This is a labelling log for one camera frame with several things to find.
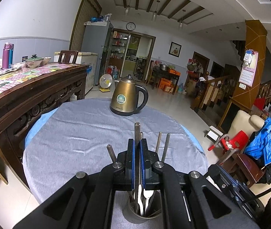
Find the white plastic spoon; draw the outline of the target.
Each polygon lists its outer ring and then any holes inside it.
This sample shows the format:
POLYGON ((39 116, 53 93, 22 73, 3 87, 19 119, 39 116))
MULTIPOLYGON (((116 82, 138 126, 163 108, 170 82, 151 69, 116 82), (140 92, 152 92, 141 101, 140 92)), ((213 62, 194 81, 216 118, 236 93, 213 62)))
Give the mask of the white plastic spoon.
POLYGON ((142 185, 139 184, 138 185, 138 198, 137 198, 137 204, 140 210, 140 216, 144 216, 144 205, 143 205, 143 201, 142 201, 142 185))
POLYGON ((146 215, 146 212, 147 212, 148 206, 149 206, 149 199, 152 198, 153 194, 154 194, 154 190, 143 189, 143 196, 144 196, 144 215, 146 215))

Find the metal utensil holder cup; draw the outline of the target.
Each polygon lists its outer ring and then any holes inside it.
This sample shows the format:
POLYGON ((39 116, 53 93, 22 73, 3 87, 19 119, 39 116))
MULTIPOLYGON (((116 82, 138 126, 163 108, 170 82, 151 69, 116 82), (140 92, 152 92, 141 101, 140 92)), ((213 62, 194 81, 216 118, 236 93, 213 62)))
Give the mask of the metal utensil holder cup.
POLYGON ((124 209, 124 218, 133 224, 142 224, 159 217, 162 213, 161 195, 159 190, 143 190, 142 202, 128 200, 124 209))

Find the blue jacket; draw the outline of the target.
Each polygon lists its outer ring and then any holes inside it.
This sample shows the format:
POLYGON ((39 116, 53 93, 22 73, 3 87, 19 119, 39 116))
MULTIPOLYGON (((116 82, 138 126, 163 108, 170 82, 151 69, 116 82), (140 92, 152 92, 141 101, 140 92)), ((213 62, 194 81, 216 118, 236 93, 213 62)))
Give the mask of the blue jacket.
POLYGON ((271 118, 265 120, 262 129, 245 148, 244 154, 255 160, 263 157, 264 166, 271 164, 271 118))

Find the grey table cloth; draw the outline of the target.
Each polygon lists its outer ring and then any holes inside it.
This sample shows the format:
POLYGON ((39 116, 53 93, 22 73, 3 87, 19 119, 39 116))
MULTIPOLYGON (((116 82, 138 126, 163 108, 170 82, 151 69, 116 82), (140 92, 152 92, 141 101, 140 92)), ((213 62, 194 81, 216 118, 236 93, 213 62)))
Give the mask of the grey table cloth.
POLYGON ((42 203, 77 172, 101 171, 112 162, 107 145, 116 153, 125 151, 136 122, 149 150, 155 150, 162 132, 159 154, 171 134, 165 162, 175 170, 207 172, 203 150, 172 117, 150 107, 120 116, 111 112, 109 99, 84 99, 43 114, 26 136, 22 164, 32 195, 42 203))

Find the orange boxes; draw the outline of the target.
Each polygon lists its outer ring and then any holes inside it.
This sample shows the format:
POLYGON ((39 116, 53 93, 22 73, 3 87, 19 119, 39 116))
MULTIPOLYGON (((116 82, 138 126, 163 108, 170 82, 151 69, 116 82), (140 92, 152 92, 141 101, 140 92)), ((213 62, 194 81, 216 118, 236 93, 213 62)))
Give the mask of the orange boxes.
POLYGON ((159 71, 160 80, 158 83, 158 88, 164 92, 174 93, 178 87, 178 81, 180 79, 180 72, 175 69, 169 69, 168 71, 159 71))

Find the gold electric kettle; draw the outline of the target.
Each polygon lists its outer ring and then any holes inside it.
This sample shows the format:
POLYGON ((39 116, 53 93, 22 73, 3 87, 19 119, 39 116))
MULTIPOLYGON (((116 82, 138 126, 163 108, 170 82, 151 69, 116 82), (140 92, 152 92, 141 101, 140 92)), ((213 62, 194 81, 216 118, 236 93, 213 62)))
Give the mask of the gold electric kettle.
POLYGON ((136 84, 132 75, 115 80, 115 90, 110 103, 110 110, 122 116, 138 114, 148 102, 148 91, 136 84))

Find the dark carved wooden table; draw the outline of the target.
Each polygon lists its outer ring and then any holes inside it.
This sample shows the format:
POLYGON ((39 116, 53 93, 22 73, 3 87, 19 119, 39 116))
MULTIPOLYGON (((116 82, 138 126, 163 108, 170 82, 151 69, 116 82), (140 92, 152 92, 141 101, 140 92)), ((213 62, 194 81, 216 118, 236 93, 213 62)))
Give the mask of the dark carved wooden table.
POLYGON ((87 65, 43 74, 0 94, 0 157, 27 187, 22 156, 25 138, 42 114, 76 95, 85 97, 87 65))

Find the small white fan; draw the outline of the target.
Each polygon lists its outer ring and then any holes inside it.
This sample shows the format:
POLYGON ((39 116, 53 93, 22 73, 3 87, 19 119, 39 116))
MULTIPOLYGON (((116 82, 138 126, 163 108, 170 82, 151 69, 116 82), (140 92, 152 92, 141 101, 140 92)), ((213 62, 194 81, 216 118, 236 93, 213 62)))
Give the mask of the small white fan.
POLYGON ((102 75, 99 80, 99 85, 100 85, 99 90, 103 93, 110 92, 110 86, 112 82, 113 82, 113 79, 110 74, 102 75))

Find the framed picture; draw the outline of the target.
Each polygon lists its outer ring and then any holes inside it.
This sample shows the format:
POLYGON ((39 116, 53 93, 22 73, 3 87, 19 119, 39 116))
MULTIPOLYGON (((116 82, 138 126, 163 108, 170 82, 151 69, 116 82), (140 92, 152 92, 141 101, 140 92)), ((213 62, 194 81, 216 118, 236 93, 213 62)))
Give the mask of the framed picture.
POLYGON ((170 49, 169 49, 169 55, 179 57, 181 51, 181 45, 177 44, 175 42, 171 42, 170 49))

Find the checkered floral tablecloth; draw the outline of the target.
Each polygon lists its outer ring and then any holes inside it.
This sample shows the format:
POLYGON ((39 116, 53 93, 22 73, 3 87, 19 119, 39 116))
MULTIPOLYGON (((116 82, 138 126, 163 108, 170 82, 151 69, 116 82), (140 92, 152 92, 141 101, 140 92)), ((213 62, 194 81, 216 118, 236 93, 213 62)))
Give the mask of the checkered floral tablecloth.
POLYGON ((43 74, 52 73, 69 67, 75 67, 77 64, 51 63, 37 68, 23 68, 15 72, 0 76, 0 94, 18 84, 22 84, 43 74))

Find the dark wooden chair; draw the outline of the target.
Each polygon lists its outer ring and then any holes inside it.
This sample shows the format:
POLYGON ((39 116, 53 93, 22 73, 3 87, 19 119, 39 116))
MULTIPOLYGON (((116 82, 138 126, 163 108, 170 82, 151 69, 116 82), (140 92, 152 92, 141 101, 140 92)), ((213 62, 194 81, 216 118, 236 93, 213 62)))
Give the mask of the dark wooden chair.
POLYGON ((78 57, 78 51, 75 50, 62 50, 59 53, 58 63, 75 64, 78 57))

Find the green lidded bowl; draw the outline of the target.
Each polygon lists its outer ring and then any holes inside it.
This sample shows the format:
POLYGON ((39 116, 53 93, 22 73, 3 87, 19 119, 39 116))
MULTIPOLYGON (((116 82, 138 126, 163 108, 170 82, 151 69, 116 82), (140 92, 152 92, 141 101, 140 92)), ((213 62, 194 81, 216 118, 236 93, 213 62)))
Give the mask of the green lidded bowl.
POLYGON ((33 54, 32 57, 28 58, 25 62, 28 68, 36 68, 41 64, 42 61, 42 57, 38 57, 36 54, 33 54))

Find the grey refrigerator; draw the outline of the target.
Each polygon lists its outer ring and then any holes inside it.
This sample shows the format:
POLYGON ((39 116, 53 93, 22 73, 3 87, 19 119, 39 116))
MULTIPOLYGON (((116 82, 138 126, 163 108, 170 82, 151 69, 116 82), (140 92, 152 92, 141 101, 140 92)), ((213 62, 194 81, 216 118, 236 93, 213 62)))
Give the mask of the grey refrigerator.
POLYGON ((86 22, 81 51, 97 53, 94 71, 94 85, 99 84, 100 77, 104 74, 109 60, 110 38, 113 25, 110 21, 86 22))

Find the purple water bottle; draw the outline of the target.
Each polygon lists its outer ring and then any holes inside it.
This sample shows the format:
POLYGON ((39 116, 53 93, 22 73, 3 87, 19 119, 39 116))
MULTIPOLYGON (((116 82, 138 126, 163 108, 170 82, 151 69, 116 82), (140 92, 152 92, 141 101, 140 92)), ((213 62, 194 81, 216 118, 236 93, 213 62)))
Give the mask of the purple water bottle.
POLYGON ((2 68, 9 68, 9 54, 10 54, 11 44, 6 42, 3 47, 3 55, 2 55, 2 68))

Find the round wall clock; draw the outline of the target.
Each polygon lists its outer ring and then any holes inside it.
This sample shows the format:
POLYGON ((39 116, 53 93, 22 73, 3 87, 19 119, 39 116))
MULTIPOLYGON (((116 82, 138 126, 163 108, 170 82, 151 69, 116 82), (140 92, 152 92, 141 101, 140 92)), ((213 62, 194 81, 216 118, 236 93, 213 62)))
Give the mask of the round wall clock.
POLYGON ((126 29, 127 29, 128 31, 134 31, 134 30, 136 29, 136 24, 133 23, 133 22, 128 22, 128 23, 126 24, 126 29))

